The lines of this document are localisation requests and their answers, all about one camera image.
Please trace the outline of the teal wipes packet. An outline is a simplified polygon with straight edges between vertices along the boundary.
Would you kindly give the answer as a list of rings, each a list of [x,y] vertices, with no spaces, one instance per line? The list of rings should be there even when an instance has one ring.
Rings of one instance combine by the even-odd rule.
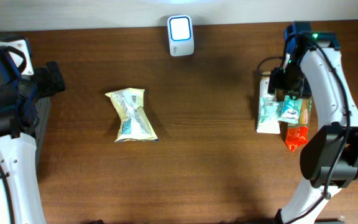
[[[266,123],[268,121],[278,121],[281,117],[283,109],[283,102],[268,100],[266,98],[260,99],[260,122]]]

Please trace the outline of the small teal tissue pack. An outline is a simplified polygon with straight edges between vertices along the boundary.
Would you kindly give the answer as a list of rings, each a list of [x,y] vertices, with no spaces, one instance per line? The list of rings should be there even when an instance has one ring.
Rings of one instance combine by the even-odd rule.
[[[290,96],[286,95],[282,102],[282,112],[278,117],[279,121],[290,124],[298,124],[301,112],[302,99],[293,100]]]

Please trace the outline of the cream snack bag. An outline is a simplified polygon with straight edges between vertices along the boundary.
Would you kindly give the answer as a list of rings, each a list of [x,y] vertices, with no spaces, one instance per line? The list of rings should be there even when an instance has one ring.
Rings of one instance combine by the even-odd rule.
[[[144,111],[144,89],[125,88],[105,93],[121,121],[115,142],[158,141]]]

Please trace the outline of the grey plastic basket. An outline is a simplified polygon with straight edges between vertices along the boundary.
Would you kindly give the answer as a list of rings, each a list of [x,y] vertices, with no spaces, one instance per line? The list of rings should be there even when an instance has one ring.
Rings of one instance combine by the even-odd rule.
[[[36,143],[37,143],[35,166],[36,166],[36,168],[38,168],[40,153],[42,151],[42,144],[44,141],[48,117],[49,117],[50,109],[51,109],[50,98],[39,99],[35,105],[36,105],[37,111],[39,112],[39,115],[40,115],[39,124],[37,125],[37,127],[35,129],[35,137],[36,137]]]

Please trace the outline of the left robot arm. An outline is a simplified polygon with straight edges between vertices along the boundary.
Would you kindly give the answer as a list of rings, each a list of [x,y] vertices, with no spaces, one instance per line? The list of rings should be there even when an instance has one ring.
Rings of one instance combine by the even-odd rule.
[[[0,223],[45,223],[37,167],[51,108],[66,85],[56,61],[34,68],[23,36],[0,34]]]

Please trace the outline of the white tube with tan cap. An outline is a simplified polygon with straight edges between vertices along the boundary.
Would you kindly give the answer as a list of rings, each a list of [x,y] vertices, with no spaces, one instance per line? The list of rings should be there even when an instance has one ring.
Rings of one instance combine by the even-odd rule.
[[[259,83],[259,111],[258,111],[258,120],[257,120],[257,128],[256,131],[258,133],[265,134],[280,134],[280,125],[278,121],[268,121],[266,123],[260,122],[260,99],[266,98],[268,100],[277,101],[277,96],[275,93],[268,93],[269,89],[269,81],[268,77],[262,77]]]

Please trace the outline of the orange spaghetti packet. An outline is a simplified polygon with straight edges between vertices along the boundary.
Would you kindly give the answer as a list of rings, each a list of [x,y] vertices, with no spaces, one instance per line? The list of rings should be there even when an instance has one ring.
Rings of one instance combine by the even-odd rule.
[[[298,124],[288,123],[287,125],[285,144],[290,152],[294,152],[296,148],[308,143],[308,125],[311,118],[312,105],[312,98],[302,99]]]

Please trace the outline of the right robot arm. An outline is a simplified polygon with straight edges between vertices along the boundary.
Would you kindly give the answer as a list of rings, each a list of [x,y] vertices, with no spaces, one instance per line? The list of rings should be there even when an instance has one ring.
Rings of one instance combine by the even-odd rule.
[[[341,46],[333,32],[314,32],[306,21],[284,30],[282,62],[270,75],[270,93],[282,90],[312,97],[318,132],[300,154],[303,175],[275,223],[316,223],[326,204],[358,180],[358,109],[342,69]]]

